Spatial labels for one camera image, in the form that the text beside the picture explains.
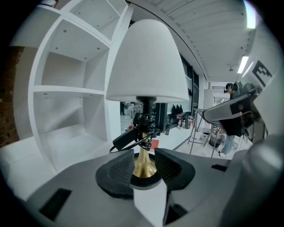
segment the shelf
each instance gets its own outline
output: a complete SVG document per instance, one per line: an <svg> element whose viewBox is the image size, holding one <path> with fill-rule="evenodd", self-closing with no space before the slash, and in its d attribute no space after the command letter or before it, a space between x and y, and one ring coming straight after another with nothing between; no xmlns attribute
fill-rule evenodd
<svg viewBox="0 0 284 227"><path fill-rule="evenodd" d="M109 47L71 20L58 23L41 55L35 85L104 91Z"/></svg>
<svg viewBox="0 0 284 227"><path fill-rule="evenodd" d="M64 14L95 34L101 32L110 41L120 17L107 0L82 0Z"/></svg>
<svg viewBox="0 0 284 227"><path fill-rule="evenodd" d="M103 92L64 86L33 88L38 142L58 172L107 142Z"/></svg>
<svg viewBox="0 0 284 227"><path fill-rule="evenodd" d="M108 49L109 47L94 37L89 30L64 18L54 33L49 51L87 62Z"/></svg>
<svg viewBox="0 0 284 227"><path fill-rule="evenodd" d="M107 143L86 133L83 124L47 133L46 139L58 172L77 163L86 155L95 155L96 150Z"/></svg>
<svg viewBox="0 0 284 227"><path fill-rule="evenodd" d="M34 94L39 99L46 98L84 98L94 95L104 95L103 91L67 86L41 86L33 87Z"/></svg>
<svg viewBox="0 0 284 227"><path fill-rule="evenodd" d="M121 15L127 3L124 0L107 0L113 8Z"/></svg>
<svg viewBox="0 0 284 227"><path fill-rule="evenodd" d="M18 29L10 46L38 48L47 31L59 16L58 10L47 6L37 6Z"/></svg>

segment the white panel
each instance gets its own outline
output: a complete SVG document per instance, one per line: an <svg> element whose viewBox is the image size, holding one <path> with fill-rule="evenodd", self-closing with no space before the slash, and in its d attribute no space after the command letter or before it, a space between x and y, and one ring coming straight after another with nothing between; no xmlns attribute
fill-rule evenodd
<svg viewBox="0 0 284 227"><path fill-rule="evenodd" d="M52 166L54 167L54 161L52 158L52 153L49 147L49 144L47 143L47 139L45 137L45 130L44 130L44 120L45 117L41 113L40 109L40 100L36 97L33 96L33 114L34 114L34 119L35 119L35 125L33 128L33 133L35 140L37 142L37 145L39 146L39 149L41 153L48 158Z"/></svg>
<svg viewBox="0 0 284 227"><path fill-rule="evenodd" d="M204 89L204 104L203 109L208 109L214 106L213 89Z"/></svg>
<svg viewBox="0 0 284 227"><path fill-rule="evenodd" d="M107 37L109 40L112 40L112 36L114 34L115 28L117 26L119 18L117 18L116 20L112 21L111 23L109 23L108 25L104 26L102 29L100 29L99 31L105 36Z"/></svg>
<svg viewBox="0 0 284 227"><path fill-rule="evenodd" d="M31 137L32 129L28 115L28 82L32 64L37 49L26 47L20 57L16 68L16 76L13 91L13 109L17 133L20 140Z"/></svg>
<svg viewBox="0 0 284 227"><path fill-rule="evenodd" d="M96 153L106 143L86 133L84 125L73 125L47 133L47 141L58 172L78 163L87 154Z"/></svg>
<svg viewBox="0 0 284 227"><path fill-rule="evenodd" d="M50 53L43 71L42 85L83 87L85 63Z"/></svg>
<svg viewBox="0 0 284 227"><path fill-rule="evenodd" d="M108 51L86 64L84 87L104 91Z"/></svg>
<svg viewBox="0 0 284 227"><path fill-rule="evenodd" d="M86 62L107 49L89 30L64 18L56 30L50 52Z"/></svg>
<svg viewBox="0 0 284 227"><path fill-rule="evenodd" d="M107 141L104 98L94 96L83 98L86 132Z"/></svg>
<svg viewBox="0 0 284 227"><path fill-rule="evenodd" d="M70 12L98 30L119 17L106 0L82 0Z"/></svg>
<svg viewBox="0 0 284 227"><path fill-rule="evenodd" d="M198 78L199 78L198 108L203 109L204 89L208 88L208 83L203 75L198 75Z"/></svg>
<svg viewBox="0 0 284 227"><path fill-rule="evenodd" d="M71 125L82 124L83 101L82 98L57 97L37 99L35 109L38 117L37 127L39 132L46 133Z"/></svg>
<svg viewBox="0 0 284 227"><path fill-rule="evenodd" d="M10 46L39 47L41 41L60 14L36 7L14 35Z"/></svg>
<svg viewBox="0 0 284 227"><path fill-rule="evenodd" d="M43 41L41 42L39 49L35 55L35 59L32 65L29 85L28 85L28 88L29 88L28 89L28 111L29 111L32 133L39 147L39 150L43 158L46 161L46 164L53 171L55 171L55 169L54 169L54 162L52 159L52 155L50 153L50 149L46 145L45 140L43 140L42 142L41 136L39 134L39 129L37 125L39 123L39 127L41 127L40 110L39 110L39 105L38 105L39 100L36 97L34 97L32 87L35 84L41 84L43 69L44 69L44 65L46 62L47 55L48 55L48 50L49 50L54 32L61 20L62 20L62 17L59 17L54 22L54 24L51 26L51 28L46 33Z"/></svg>
<svg viewBox="0 0 284 227"><path fill-rule="evenodd" d="M43 43L45 43L45 45L42 45L39 49L38 49L38 53L36 54L33 66L34 70L35 70L35 76L34 78L31 77L30 82L33 81L32 85L40 85L42 82L42 78L43 78L43 72L45 69L45 64L49 55L49 49L52 43L52 40L54 38L55 35L55 30L56 27L58 26L58 23L60 23L61 18L59 18L53 25L52 28L50 29L50 33L47 33L45 39L45 41L43 41Z"/></svg>
<svg viewBox="0 0 284 227"><path fill-rule="evenodd" d="M126 2L124 0L107 0L115 10L121 14L122 10L126 7Z"/></svg>
<svg viewBox="0 0 284 227"><path fill-rule="evenodd" d="M34 86L34 94L39 99L47 98L82 98L91 96L103 96L104 92L78 87L66 86Z"/></svg>
<svg viewBox="0 0 284 227"><path fill-rule="evenodd" d="M150 190L134 189L134 204L136 208L155 227L163 226L166 197L167 186L163 180L159 185Z"/></svg>

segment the white cabinet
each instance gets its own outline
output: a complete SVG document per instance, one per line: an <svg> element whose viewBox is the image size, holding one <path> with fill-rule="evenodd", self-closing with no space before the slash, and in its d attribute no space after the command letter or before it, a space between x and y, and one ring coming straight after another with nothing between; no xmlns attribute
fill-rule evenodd
<svg viewBox="0 0 284 227"><path fill-rule="evenodd" d="M96 151L108 154L110 134L120 132L109 120L119 119L119 105L109 104L105 89L133 12L127 11L124 0L39 5L11 43L35 47L26 108L40 153L57 172Z"/></svg>

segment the black cable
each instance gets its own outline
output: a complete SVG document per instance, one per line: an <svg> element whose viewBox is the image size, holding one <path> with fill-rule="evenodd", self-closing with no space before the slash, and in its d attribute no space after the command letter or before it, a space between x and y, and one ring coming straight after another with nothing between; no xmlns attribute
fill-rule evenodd
<svg viewBox="0 0 284 227"><path fill-rule="evenodd" d="M141 139L141 140L137 141L136 143L134 143L134 144L132 144L132 145L130 145L130 146L128 146L128 147L126 147L126 148L124 148L124 149L121 149L121 150L118 150L118 151L111 152L111 151L115 148L115 146L113 146L113 147L110 149L109 153L110 153L110 154L112 154L112 153L116 153L116 152L120 152L120 151L126 151L126 150L129 150L129 149L131 149L131 148L133 148L133 147L135 147L135 146L137 146L137 145L140 145L142 142L144 142L145 140L149 139L150 137L151 137L151 135L148 135L148 136L144 137L143 139Z"/></svg>

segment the person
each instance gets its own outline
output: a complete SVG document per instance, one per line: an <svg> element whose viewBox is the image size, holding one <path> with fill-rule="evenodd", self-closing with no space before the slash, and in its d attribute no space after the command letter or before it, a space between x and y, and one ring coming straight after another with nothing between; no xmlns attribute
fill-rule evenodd
<svg viewBox="0 0 284 227"><path fill-rule="evenodd" d="M226 84L226 90L230 94L230 100L234 98L234 87L232 83L227 83ZM234 142L235 136L228 136L226 139L225 146L223 147L222 151L219 151L219 156L224 158L224 157L229 157L229 154L231 152L231 149L233 147L233 142Z"/></svg>
<svg viewBox="0 0 284 227"><path fill-rule="evenodd" d="M125 115L124 114L124 105L125 105L125 102L120 102L120 115Z"/></svg>

